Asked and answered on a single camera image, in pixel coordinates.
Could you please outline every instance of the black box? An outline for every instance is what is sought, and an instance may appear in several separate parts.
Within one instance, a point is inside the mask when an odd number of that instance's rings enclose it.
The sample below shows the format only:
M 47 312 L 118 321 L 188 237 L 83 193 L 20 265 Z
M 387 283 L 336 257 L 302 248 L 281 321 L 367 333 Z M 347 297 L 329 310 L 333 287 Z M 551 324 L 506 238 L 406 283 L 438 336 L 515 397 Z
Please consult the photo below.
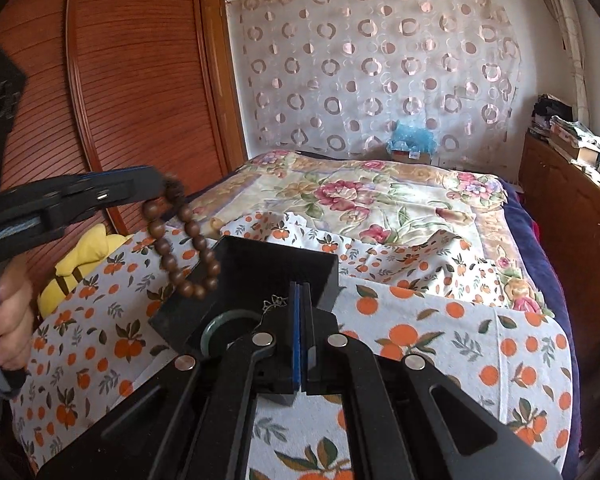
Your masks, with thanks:
M 277 297 L 286 304 L 290 282 L 309 283 L 313 306 L 333 309 L 340 291 L 336 254 L 233 236 L 221 238 L 213 250 L 221 266 L 218 289 L 203 301 L 174 292 L 149 319 L 180 354 L 198 360 L 221 355 L 260 323 L 265 301 L 274 304 Z M 205 276 L 205 266 L 197 264 L 187 279 L 200 283 Z

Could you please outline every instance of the wooden dresser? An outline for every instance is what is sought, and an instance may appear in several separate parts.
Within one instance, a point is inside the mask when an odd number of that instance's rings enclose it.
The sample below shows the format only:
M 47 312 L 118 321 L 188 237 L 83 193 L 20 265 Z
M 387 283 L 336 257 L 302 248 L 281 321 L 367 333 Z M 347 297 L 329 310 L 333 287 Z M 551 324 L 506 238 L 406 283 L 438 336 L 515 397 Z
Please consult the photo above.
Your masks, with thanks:
M 600 186 L 548 144 L 526 136 L 525 208 L 560 278 L 584 374 L 600 359 Z

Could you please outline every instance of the bed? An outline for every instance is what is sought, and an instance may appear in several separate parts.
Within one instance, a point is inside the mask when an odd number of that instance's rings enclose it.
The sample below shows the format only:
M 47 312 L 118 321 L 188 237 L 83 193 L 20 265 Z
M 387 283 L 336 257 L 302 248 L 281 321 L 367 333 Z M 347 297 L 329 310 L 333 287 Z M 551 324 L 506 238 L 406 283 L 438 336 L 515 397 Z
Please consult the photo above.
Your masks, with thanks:
M 337 254 L 343 332 L 389 358 L 419 352 L 574 478 L 578 375 L 566 308 L 530 219 L 506 192 L 491 175 L 277 150 L 192 207 L 209 239 Z M 181 227 L 171 220 L 168 237 L 190 269 L 197 255 Z M 152 243 L 136 233 L 34 335 L 31 376 L 13 402 L 34 468 L 174 357 L 147 324 L 170 293 Z M 266 275 L 266 262 L 250 272 Z M 345 425 L 337 397 L 299 395 L 291 408 L 260 399 L 248 476 L 348 478 Z

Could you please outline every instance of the blue plastic bag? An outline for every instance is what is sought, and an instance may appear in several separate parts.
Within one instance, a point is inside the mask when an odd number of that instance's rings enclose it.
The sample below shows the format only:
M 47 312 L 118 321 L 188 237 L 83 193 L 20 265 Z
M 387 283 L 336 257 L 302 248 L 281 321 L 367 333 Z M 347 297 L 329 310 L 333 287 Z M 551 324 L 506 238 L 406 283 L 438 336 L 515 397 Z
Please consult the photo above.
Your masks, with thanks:
M 386 144 L 386 150 L 391 152 L 419 152 L 433 155 L 438 143 L 433 133 L 426 128 L 415 128 L 406 124 L 398 124 L 391 139 Z

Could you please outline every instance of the cardboard box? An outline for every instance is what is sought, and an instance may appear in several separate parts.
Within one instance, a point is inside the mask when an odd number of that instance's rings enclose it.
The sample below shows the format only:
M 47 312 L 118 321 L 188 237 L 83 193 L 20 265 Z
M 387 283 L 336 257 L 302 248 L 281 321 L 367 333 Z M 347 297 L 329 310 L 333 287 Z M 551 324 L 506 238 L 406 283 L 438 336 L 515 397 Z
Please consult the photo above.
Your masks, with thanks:
M 429 153 L 416 152 L 391 152 L 391 160 L 402 162 L 403 164 L 428 164 L 431 165 L 431 155 Z
M 572 156 L 575 160 L 589 164 L 590 166 L 596 167 L 596 161 L 598 160 L 598 152 L 590 150 L 589 148 L 578 148 L 571 142 L 573 136 L 565 133 L 559 126 L 552 126 L 550 139 L 556 146 L 566 152 L 569 156 Z

